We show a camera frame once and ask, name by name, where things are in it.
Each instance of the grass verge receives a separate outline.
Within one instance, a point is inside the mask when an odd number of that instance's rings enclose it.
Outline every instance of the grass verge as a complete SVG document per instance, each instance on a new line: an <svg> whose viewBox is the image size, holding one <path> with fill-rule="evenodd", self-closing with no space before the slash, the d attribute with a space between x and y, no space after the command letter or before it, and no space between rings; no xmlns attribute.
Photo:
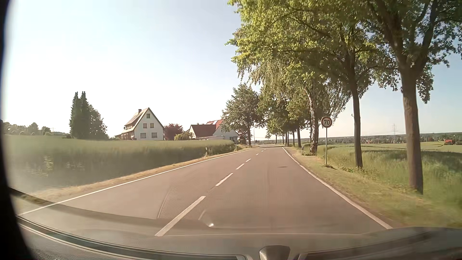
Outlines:
<svg viewBox="0 0 462 260"><path fill-rule="evenodd" d="M462 228L462 210L416 194L405 186L373 180L357 171L344 171L338 166L324 166L316 156L303 156L297 149L291 155L319 178L367 208L392 227L436 226Z"/></svg>

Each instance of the dashed white lane marking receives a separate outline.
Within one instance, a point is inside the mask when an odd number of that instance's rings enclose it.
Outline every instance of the dashed white lane marking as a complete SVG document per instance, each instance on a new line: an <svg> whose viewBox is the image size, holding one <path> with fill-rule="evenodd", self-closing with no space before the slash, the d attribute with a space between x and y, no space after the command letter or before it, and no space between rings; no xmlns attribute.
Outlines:
<svg viewBox="0 0 462 260"><path fill-rule="evenodd" d="M222 184L227 178L229 178L233 173L230 173L228 176L226 176L223 180L221 180L219 183L217 183L215 186L218 186Z"/></svg>
<svg viewBox="0 0 462 260"><path fill-rule="evenodd" d="M316 180L318 180L319 182L321 182L322 184L324 184L327 188L329 188L330 190L332 190L333 192L335 192L337 195L339 195L342 199L346 200L346 202L348 202L349 204L351 204L351 206L357 208L359 211L361 211L362 213L366 214L366 216L370 217L373 221L377 222L378 224L380 224L382 227L386 228L386 229L392 229L393 227L388 225L387 223L385 223L383 220L381 220L380 218L374 216L372 213L370 213L369 211L367 211L365 208L359 206L358 204L356 204L354 201L350 200L347 196L343 195L342 193L340 193L340 191L334 189L331 185L327 184L326 182L324 182L322 179L318 178L316 175L314 175L312 172L310 172L307 168L305 168L303 165L301 165L297 160L295 160L292 155L290 155L290 153L287 152L286 149L284 149L284 151L287 153L288 156L290 156L290 158L292 158L292 160L294 160L294 162L296 162L301 168L303 168L303 170L305 170L307 173L309 173L311 176L313 176L313 178L315 178Z"/></svg>
<svg viewBox="0 0 462 260"><path fill-rule="evenodd" d="M181 212L178 216L176 216L172 221L170 221L165 227L163 227L159 232L155 234L155 236L163 236L165 233L167 233L173 226L178 223L186 214L188 214L199 202L201 202L203 199L205 199L205 196L201 196L198 198L196 201L194 201L189 207L187 207L183 212Z"/></svg>
<svg viewBox="0 0 462 260"><path fill-rule="evenodd" d="M98 193L98 192L102 192L102 191L105 191L105 190L108 190L108 189L112 189L112 188L115 188L115 187L119 187L119 186L122 186L122 185L125 185L125 184L129 184L129 183L132 183L132 182L144 180L144 179L147 179L147 178L150 178L150 177L154 177L154 176L161 175L161 174L164 174L164 173L168 173L168 172L171 172L171 171L175 171L175 170L178 170L178 169L181 169L181 168L185 168L185 167L188 167L188 166L191 166L191 165L194 165L194 164L198 164L198 163L202 163L202 162L206 162L206 161L218 159L218 158L225 157L225 156L230 156L230 155L239 154L239 153L245 152L245 151L246 151L246 150L240 151L240 152L237 152L237 153L233 153L233 154L218 156L218 157L211 158L211 159L204 160L204 161L198 161L198 162L191 163L191 164L188 164L188 165L185 165L185 166L181 166L181 167L178 167L178 168L175 168L175 169L171 169L171 170L168 170L168 171L165 171L165 172L156 173L156 174L149 175L149 176L146 176L146 177L143 177L143 178L140 178L140 179L136 179L136 180L124 182L124 183L121 183L121 184L118 184L118 185L115 185L115 186L111 186L111 187L104 188L104 189L102 189L102 190L90 192L90 193L83 194L83 195L80 195L80 196L77 196L77 197L74 197L74 198L68 198L68 199L62 200L62 201L60 201L60 202L55 202L55 203L52 203L52 204L49 204L49 205L46 205L46 206L43 206L43 207L40 207L40 208L36 208L36 209L30 210L30 211L26 211L26 212L17 214L17 216L22 216L22 215L25 215L25 214L27 214L27 213L31 213L31 212L34 212L34 211L37 211L37 210L41 210L41 209L45 209L45 208L54 206L54 205L56 205L56 204L61 204L61 203L64 203L64 202L68 202L68 201L77 199L77 198L85 197L85 196L92 195L92 194L95 194L95 193Z"/></svg>

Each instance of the house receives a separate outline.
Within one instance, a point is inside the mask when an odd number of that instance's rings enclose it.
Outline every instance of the house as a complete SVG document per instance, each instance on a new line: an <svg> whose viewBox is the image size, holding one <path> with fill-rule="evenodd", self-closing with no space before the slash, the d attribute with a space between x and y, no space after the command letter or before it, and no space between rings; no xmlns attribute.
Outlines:
<svg viewBox="0 0 462 260"><path fill-rule="evenodd" d="M205 124L192 124L189 128L192 138L196 140L231 140L237 142L237 132L234 130L225 131L223 120L208 121Z"/></svg>
<svg viewBox="0 0 462 260"><path fill-rule="evenodd" d="M121 140L163 140L164 127L148 107L138 112L124 125L123 132L116 135Z"/></svg>

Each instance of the speed limit sign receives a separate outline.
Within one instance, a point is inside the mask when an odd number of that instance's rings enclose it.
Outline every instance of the speed limit sign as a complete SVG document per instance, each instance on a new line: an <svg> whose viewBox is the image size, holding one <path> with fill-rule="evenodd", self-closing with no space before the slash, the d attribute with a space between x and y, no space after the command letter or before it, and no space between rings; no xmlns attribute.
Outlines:
<svg viewBox="0 0 462 260"><path fill-rule="evenodd" d="M321 118L321 125L326 129L326 165L327 165L327 128L332 125L332 118L323 117Z"/></svg>
<svg viewBox="0 0 462 260"><path fill-rule="evenodd" d="M330 117L321 118L321 125L325 128L329 128L332 125L332 118Z"/></svg>

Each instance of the asphalt road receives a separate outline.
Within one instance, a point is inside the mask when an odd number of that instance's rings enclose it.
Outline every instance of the asphalt road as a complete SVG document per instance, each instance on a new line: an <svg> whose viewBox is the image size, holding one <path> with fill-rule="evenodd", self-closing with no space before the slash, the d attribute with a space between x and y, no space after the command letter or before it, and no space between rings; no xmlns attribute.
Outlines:
<svg viewBox="0 0 462 260"><path fill-rule="evenodd" d="M207 234L361 234L385 230L282 147L253 148L23 214L117 243Z"/></svg>

